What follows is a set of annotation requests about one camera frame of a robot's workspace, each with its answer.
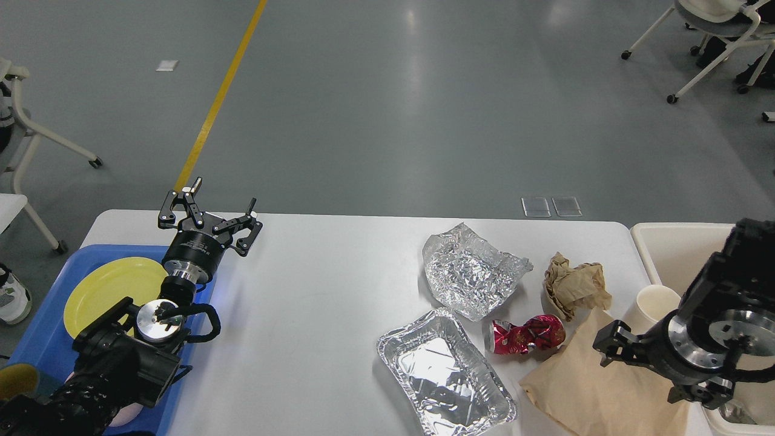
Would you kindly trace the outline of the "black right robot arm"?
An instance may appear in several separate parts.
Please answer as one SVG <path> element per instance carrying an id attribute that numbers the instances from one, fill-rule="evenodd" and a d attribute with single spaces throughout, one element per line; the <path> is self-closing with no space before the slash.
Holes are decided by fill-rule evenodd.
<path id="1" fill-rule="evenodd" d="M 773 222 L 743 219 L 697 274 L 678 308 L 636 335 L 614 320 L 593 348 L 614 361 L 651 370 L 673 384 L 668 401 L 717 409 L 737 383 L 769 383 L 773 367 L 739 369 L 744 354 L 774 353 Z"/>

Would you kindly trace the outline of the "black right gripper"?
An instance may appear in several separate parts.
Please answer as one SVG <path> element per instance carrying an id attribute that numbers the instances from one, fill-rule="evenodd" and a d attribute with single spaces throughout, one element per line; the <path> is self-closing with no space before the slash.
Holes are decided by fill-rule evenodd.
<path id="1" fill-rule="evenodd" d="M 733 399 L 734 384 L 757 382 L 757 370 L 738 368 L 744 354 L 757 355 L 756 310 L 728 309 L 706 317 L 675 309 L 648 329 L 642 342 L 623 320 L 612 320 L 599 329 L 592 347 L 603 368 L 623 362 L 670 379 L 671 404 L 719 409 Z"/>

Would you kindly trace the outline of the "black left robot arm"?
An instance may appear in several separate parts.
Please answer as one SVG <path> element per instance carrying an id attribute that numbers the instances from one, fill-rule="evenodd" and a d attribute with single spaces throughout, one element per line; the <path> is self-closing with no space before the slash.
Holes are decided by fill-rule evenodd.
<path id="1" fill-rule="evenodd" d="M 89 323 L 72 344 L 73 375 L 49 397 L 3 400 L 3 435 L 104 434 L 122 408 L 155 408 L 191 372 L 183 346 L 210 342 L 222 329 L 216 309 L 196 303 L 196 294 L 213 281 L 226 250 L 245 257 L 263 228 L 255 199 L 229 220 L 199 209 L 201 182 L 169 191 L 160 208 L 157 226 L 176 234 L 157 297 L 136 305 L 125 296 Z"/>

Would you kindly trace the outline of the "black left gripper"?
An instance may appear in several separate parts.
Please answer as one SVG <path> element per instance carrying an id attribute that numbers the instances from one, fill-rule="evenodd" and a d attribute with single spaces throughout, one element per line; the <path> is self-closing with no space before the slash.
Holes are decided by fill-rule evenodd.
<path id="1" fill-rule="evenodd" d="M 197 177 L 191 186 L 169 191 L 158 214 L 158 229 L 178 231 L 162 259 L 164 270 L 194 284 L 210 283 L 226 249 L 246 257 L 263 228 L 254 216 L 257 199 L 252 198 L 243 215 L 213 225 L 213 236 L 199 232 L 206 230 L 205 213 L 196 204 L 201 184 L 202 177 Z"/>

